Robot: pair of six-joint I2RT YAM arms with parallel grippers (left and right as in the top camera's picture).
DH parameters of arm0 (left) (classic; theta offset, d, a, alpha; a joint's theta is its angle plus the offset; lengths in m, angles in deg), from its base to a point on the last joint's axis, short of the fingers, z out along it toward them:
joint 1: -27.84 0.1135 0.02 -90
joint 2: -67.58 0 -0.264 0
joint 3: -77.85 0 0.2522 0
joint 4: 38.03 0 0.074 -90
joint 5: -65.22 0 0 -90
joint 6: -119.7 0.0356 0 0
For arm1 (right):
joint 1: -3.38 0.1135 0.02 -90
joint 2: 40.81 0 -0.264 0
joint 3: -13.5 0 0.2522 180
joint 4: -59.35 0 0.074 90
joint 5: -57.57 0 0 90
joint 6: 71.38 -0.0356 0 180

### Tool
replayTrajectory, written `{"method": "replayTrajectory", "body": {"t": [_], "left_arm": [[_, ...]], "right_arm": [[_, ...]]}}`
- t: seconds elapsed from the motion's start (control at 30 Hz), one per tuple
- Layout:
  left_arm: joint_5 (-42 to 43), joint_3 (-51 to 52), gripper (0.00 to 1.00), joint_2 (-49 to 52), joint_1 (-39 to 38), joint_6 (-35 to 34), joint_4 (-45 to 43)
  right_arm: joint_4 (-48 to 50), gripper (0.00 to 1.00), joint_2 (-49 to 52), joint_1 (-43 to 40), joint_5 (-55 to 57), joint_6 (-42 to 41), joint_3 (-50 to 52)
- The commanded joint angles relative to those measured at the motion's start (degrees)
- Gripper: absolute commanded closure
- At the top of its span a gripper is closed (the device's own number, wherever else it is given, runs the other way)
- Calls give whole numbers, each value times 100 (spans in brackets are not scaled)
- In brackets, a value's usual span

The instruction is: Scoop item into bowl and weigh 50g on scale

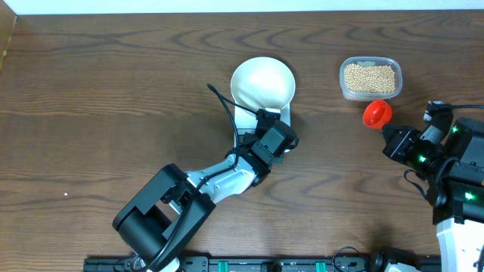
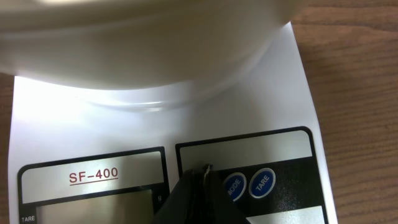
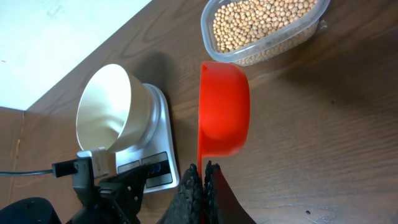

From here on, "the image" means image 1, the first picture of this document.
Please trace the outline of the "red measuring scoop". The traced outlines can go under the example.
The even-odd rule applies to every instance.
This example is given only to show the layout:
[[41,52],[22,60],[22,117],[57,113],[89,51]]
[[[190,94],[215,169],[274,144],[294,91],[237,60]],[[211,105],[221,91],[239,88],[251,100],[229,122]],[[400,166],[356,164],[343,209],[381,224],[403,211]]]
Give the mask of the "red measuring scoop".
[[392,118],[392,107],[384,100],[372,101],[363,113],[363,124],[381,130]]

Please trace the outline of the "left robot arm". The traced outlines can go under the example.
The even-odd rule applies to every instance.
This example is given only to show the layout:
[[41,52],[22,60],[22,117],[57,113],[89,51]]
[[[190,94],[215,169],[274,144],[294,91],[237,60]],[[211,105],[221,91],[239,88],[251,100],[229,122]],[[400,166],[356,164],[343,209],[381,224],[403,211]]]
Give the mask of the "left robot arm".
[[113,219],[114,230],[142,261],[139,270],[175,269],[175,259],[217,203],[262,183],[273,163],[298,141],[289,125],[276,120],[266,130],[248,134],[209,168],[161,168]]

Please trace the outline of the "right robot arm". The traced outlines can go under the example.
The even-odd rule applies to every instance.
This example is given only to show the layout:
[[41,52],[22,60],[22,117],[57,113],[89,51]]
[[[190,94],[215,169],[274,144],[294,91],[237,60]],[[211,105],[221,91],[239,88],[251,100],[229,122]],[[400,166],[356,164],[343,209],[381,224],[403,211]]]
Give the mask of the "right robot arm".
[[426,181],[443,271],[483,269],[483,123],[461,117],[436,138],[385,125],[383,153]]

